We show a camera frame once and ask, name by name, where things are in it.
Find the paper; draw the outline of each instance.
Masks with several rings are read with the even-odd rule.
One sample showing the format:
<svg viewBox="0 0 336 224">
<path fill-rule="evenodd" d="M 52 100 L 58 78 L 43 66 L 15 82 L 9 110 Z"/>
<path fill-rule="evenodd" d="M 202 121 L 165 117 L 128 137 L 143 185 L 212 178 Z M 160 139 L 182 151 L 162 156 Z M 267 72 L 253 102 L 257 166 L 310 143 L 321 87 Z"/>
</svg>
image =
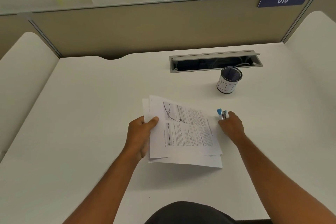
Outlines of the paper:
<svg viewBox="0 0 336 224">
<path fill-rule="evenodd" d="M 222 154 L 214 117 L 157 96 L 149 97 L 149 113 L 159 117 L 150 135 L 150 158 Z"/>
<path fill-rule="evenodd" d="M 152 117 L 154 117 L 153 115 L 150 115 L 149 113 L 149 99 L 142 100 L 142 107 L 143 107 L 145 122 L 148 122 L 152 119 Z M 146 157 L 149 163 L 161 162 L 161 163 L 199 165 L 199 166 L 219 167 L 219 168 L 223 167 L 220 155 L 195 156 L 195 155 L 184 154 L 184 155 L 175 156 L 175 157 L 149 159 L 149 153 L 148 153 Z"/>
</svg>

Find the pen holder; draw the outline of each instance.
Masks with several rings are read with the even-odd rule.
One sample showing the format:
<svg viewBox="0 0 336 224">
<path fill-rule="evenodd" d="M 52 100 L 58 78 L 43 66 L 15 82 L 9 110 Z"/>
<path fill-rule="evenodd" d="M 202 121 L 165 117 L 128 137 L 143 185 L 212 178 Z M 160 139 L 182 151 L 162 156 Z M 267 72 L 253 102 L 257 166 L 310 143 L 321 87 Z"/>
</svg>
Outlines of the pen holder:
<svg viewBox="0 0 336 224">
<path fill-rule="evenodd" d="M 232 93 L 242 76 L 243 74 L 238 68 L 224 67 L 220 71 L 220 77 L 217 82 L 217 89 L 224 94 Z"/>
</svg>

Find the white desk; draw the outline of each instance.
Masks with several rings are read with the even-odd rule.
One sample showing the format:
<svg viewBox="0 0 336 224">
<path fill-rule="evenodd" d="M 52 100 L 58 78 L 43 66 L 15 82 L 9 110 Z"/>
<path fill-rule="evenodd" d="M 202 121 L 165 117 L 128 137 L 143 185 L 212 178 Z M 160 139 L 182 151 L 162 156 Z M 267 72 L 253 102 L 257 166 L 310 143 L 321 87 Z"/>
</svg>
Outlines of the white desk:
<svg viewBox="0 0 336 224">
<path fill-rule="evenodd" d="M 170 73 L 169 55 L 204 50 L 61 59 L 0 164 L 1 223 L 61 223 L 118 155 L 149 94 L 214 115 L 235 111 L 256 145 L 336 213 L 336 128 L 323 96 L 283 44 L 207 52 L 245 49 L 261 53 L 264 66 L 243 68 L 229 95 L 216 89 L 219 70 Z M 144 223 L 174 201 L 210 205 L 235 219 L 268 218 L 237 149 L 222 137 L 223 169 L 141 161 L 115 223 Z"/>
</svg>

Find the hand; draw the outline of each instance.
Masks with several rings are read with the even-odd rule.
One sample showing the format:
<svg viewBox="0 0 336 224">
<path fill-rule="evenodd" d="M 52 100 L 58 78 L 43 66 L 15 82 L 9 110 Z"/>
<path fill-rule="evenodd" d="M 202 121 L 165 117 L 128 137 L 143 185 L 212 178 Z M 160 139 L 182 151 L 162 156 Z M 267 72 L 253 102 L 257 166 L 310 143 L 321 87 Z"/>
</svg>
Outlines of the hand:
<svg viewBox="0 0 336 224">
<path fill-rule="evenodd" d="M 128 125 L 128 132 L 123 153 L 129 157 L 136 158 L 140 161 L 145 157 L 149 149 L 149 136 L 151 129 L 154 128 L 159 121 L 158 117 L 154 117 L 148 123 L 145 123 L 144 117 L 131 121 Z"/>
<path fill-rule="evenodd" d="M 246 137 L 243 123 L 234 112 L 229 112 L 229 118 L 219 120 L 218 124 L 235 145 Z"/>
</svg>

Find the person's left hand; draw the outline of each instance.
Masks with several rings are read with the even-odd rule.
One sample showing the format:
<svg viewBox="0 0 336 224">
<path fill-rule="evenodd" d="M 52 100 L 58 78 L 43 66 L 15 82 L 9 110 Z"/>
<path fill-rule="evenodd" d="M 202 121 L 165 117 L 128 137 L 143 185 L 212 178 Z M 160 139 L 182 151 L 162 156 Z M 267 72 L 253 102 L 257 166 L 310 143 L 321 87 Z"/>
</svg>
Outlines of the person's left hand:
<svg viewBox="0 0 336 224">
<path fill-rule="evenodd" d="M 154 117 L 148 123 L 145 123 L 143 116 L 131 121 L 128 125 L 123 152 L 129 157 L 135 157 L 137 161 L 145 157 L 149 149 L 148 142 L 151 129 L 157 125 L 158 121 L 159 118 Z"/>
</svg>

